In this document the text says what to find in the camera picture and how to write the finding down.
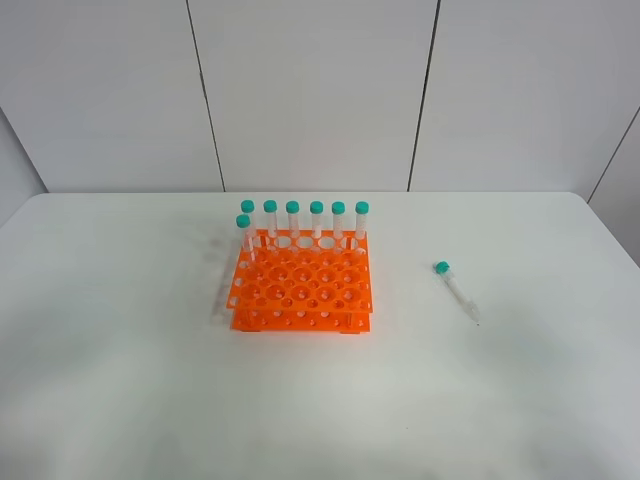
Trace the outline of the green-capped test tube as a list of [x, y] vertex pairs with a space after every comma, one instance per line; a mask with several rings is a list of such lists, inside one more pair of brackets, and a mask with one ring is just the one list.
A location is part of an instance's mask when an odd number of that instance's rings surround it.
[[480, 325], [480, 315], [476, 303], [461, 288], [451, 266], [446, 261], [438, 261], [433, 266], [434, 273], [446, 285], [450, 293], [461, 306], [465, 314], [477, 325]]
[[251, 262], [255, 261], [254, 237], [249, 234], [249, 218], [240, 214], [236, 217], [236, 225], [242, 237], [242, 251]]

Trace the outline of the row test tube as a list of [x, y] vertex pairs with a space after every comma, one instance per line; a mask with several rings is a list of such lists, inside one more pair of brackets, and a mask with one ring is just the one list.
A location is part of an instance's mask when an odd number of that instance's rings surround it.
[[257, 235], [257, 223], [255, 220], [255, 204], [252, 200], [246, 199], [241, 202], [241, 211], [249, 218], [248, 231], [252, 237]]
[[300, 236], [299, 210], [300, 207], [297, 201], [290, 200], [286, 203], [289, 234], [292, 239], [297, 239]]
[[355, 212], [355, 238], [357, 240], [362, 240], [366, 237], [367, 232], [367, 215], [369, 213], [369, 204], [366, 201], [358, 201], [355, 205]]
[[278, 236], [277, 227], [277, 203], [275, 200], [266, 200], [263, 203], [264, 212], [267, 221], [267, 233], [270, 238]]
[[311, 212], [311, 233], [314, 239], [320, 239], [322, 236], [322, 214], [324, 206], [321, 201], [312, 201], [310, 204]]
[[344, 214], [345, 204], [342, 201], [335, 201], [331, 206], [333, 215], [333, 238], [341, 240], [344, 236]]

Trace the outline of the orange test tube rack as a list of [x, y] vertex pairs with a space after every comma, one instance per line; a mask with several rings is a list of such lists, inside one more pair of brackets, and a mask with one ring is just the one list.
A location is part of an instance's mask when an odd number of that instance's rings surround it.
[[241, 247], [226, 307], [231, 328], [245, 332], [307, 331], [359, 334], [371, 330], [373, 295], [369, 246], [346, 230], [292, 239], [265, 229], [252, 252]]

